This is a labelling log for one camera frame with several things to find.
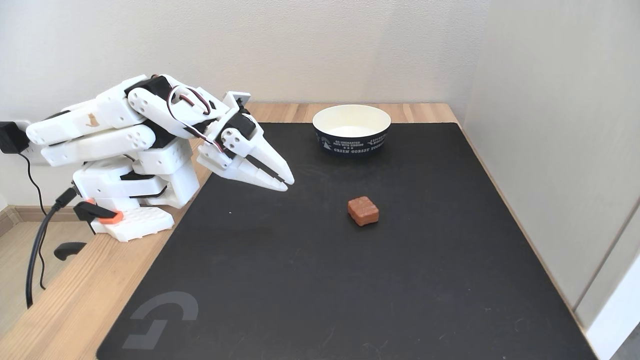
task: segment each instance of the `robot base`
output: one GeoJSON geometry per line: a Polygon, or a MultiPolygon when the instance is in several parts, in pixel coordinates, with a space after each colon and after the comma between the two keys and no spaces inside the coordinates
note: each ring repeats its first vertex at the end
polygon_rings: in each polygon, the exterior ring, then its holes
{"type": "Polygon", "coordinates": [[[126,243],[131,239],[171,229],[174,225],[171,214],[159,208],[134,208],[122,211],[123,219],[117,224],[102,224],[98,219],[91,222],[96,233],[107,233],[126,243]]]}

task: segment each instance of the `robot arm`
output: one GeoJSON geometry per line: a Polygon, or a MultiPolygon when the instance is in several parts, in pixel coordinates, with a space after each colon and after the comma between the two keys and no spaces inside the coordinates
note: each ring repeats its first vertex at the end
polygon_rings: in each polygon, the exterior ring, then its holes
{"type": "Polygon", "coordinates": [[[44,146],[52,166],[85,162],[74,173],[80,196],[122,215],[118,222],[92,220],[93,230],[129,241],[173,225],[171,214],[141,205],[181,208],[198,190],[186,139],[204,141],[197,161],[218,176],[278,191],[293,184],[287,162],[244,108],[249,97],[229,92],[220,101],[171,76],[141,75],[30,125],[26,134],[44,146]]]}
{"type": "Polygon", "coordinates": [[[176,136],[202,138],[204,143],[198,148],[197,158],[200,164],[225,179],[272,190],[286,191],[285,183],[293,184],[287,162],[264,139],[264,130],[243,106],[250,94],[228,92],[219,101],[204,89],[192,88],[167,75],[149,81],[155,84],[144,84],[129,92],[129,104],[176,136]],[[249,155],[284,182],[248,161],[249,155]]]}
{"type": "Polygon", "coordinates": [[[198,162],[216,175],[285,191],[283,182],[246,159],[252,156],[293,184],[287,162],[244,108],[249,98],[247,93],[229,92],[220,101],[168,75],[140,75],[32,124],[26,133],[32,142],[48,145],[43,156],[52,166],[61,166],[150,149],[160,136],[148,126],[150,120],[170,136],[202,138],[198,162]]]}

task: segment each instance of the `caramel candy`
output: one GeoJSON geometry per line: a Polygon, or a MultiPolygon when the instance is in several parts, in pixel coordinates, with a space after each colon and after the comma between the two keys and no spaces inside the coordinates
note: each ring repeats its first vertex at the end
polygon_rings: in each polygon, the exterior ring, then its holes
{"type": "Polygon", "coordinates": [[[380,217],[378,207],[366,196],[349,201],[347,203],[347,210],[359,226],[377,222],[380,217]]]}

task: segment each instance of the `black mat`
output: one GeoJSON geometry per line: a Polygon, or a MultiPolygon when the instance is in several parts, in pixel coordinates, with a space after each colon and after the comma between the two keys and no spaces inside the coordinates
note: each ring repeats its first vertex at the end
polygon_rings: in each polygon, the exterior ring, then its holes
{"type": "Polygon", "coordinates": [[[457,125],[360,160],[264,130],[296,184],[211,176],[100,359],[595,359],[457,125]],[[379,223],[348,217],[361,195],[379,223]]]}

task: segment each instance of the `wooden floor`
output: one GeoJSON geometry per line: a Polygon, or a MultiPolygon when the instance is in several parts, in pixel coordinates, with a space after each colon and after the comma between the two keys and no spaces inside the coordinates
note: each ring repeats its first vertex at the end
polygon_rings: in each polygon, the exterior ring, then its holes
{"type": "MultiPolygon", "coordinates": [[[[33,238],[40,226],[39,222],[21,222],[0,237],[0,338],[11,329],[11,326],[26,310],[24,300],[24,281],[26,279],[29,255],[33,246],[33,238]]],[[[51,222],[47,228],[47,236],[42,245],[42,256],[45,261],[44,286],[53,279],[68,262],[60,261],[53,256],[53,250],[61,243],[68,241],[91,240],[93,234],[86,222],[51,222]]],[[[33,302],[38,302],[44,291],[38,285],[40,279],[40,260],[36,262],[33,276],[33,302]]]]}

